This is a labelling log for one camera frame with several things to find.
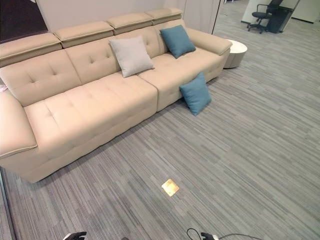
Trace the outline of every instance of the office chair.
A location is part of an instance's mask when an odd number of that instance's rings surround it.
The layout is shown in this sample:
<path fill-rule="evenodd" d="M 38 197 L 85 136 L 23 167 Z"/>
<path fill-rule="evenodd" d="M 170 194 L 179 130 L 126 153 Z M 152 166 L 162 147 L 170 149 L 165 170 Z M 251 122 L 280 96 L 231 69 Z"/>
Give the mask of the office chair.
<path fill-rule="evenodd" d="M 250 32 L 250 29 L 257 28 L 260 29 L 260 34 L 262 34 L 263 31 L 268 31 L 266 26 L 261 25 L 261 21 L 263 19 L 271 19 L 273 17 L 273 14 L 277 12 L 277 9 L 279 5 L 282 3 L 283 0 L 272 0 L 268 5 L 266 4 L 258 4 L 256 6 L 256 11 L 252 13 L 252 16 L 257 18 L 258 24 L 251 24 L 249 23 L 246 27 L 248 28 L 248 31 Z M 266 11 L 261 12 L 259 11 L 259 6 L 266 6 Z"/>

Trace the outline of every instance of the sofa cushion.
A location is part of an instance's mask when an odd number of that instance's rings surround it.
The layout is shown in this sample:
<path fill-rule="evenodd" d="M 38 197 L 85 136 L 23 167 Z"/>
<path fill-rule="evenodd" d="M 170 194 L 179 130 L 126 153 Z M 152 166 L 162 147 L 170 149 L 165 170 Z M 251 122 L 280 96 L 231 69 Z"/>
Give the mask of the sofa cushion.
<path fill-rule="evenodd" d="M 111 39 L 110 44 L 121 67 L 123 77 L 154 67 L 146 51 L 142 36 Z"/>
<path fill-rule="evenodd" d="M 113 27 L 105 21 L 89 22 L 56 30 L 54 34 L 60 39 L 64 48 L 88 43 L 112 36 Z"/>
<path fill-rule="evenodd" d="M 81 85 L 65 50 L 2 67 L 0 78 L 24 107 Z"/>
<path fill-rule="evenodd" d="M 119 72 L 29 105 L 25 112 L 43 158 L 34 164 L 62 156 L 149 107 L 154 114 L 157 90 Z"/>
<path fill-rule="evenodd" d="M 152 25 L 157 25 L 176 19 L 181 19 L 183 12 L 178 8 L 168 7 L 149 10 L 145 13 L 152 17 Z"/>
<path fill-rule="evenodd" d="M 87 84 L 121 70 L 109 40 L 114 36 L 67 48 L 81 83 Z"/>
<path fill-rule="evenodd" d="M 0 44 L 0 67 L 62 49 L 52 33 L 27 36 Z"/>
<path fill-rule="evenodd" d="M 160 33 L 169 51 L 176 59 L 182 54 L 196 50 L 182 25 L 161 29 Z"/>
<path fill-rule="evenodd" d="M 180 91 L 190 111 L 195 116 L 211 102 L 203 72 L 200 72 L 191 82 L 181 85 Z"/>
<path fill-rule="evenodd" d="M 152 59 L 154 69 L 139 73 L 139 77 L 158 90 L 157 111 L 182 97 L 179 87 L 203 72 L 206 82 L 215 78 L 222 70 L 225 56 L 196 48 L 176 59 L 172 54 L 162 54 Z"/>
<path fill-rule="evenodd" d="M 118 35 L 151 26 L 152 17 L 144 12 L 138 12 L 111 17 L 106 22 L 114 27 L 113 32 L 115 35 Z"/>

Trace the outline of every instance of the sofa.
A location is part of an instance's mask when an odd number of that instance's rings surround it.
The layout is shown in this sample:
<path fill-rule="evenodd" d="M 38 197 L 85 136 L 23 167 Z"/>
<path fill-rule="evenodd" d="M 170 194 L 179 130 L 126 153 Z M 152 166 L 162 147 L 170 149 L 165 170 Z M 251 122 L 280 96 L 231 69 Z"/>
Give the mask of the sofa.
<path fill-rule="evenodd" d="M 187 28 L 177 8 L 116 16 L 0 44 L 0 166 L 35 183 L 217 77 L 231 42 Z M 196 50 L 173 57 L 161 29 L 182 25 Z M 123 77 L 109 44 L 142 36 L 153 69 Z"/>

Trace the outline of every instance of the round white side table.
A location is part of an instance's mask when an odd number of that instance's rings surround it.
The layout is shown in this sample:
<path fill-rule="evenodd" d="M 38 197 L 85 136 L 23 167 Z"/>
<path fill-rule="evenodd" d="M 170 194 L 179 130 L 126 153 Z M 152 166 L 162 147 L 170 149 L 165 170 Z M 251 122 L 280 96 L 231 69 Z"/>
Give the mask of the round white side table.
<path fill-rule="evenodd" d="M 238 67 L 244 58 L 246 51 L 248 50 L 247 46 L 241 42 L 234 41 L 228 39 L 232 42 L 232 46 L 230 48 L 229 57 L 224 65 L 224 69 L 232 69 Z"/>

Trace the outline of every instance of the dark wall panel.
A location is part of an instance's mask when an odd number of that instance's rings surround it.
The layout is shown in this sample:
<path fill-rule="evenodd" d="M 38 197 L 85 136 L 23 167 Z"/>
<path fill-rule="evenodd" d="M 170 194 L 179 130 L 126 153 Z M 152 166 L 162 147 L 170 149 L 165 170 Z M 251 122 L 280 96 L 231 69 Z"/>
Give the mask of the dark wall panel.
<path fill-rule="evenodd" d="M 48 31 L 38 5 L 31 0 L 0 0 L 1 43 Z"/>

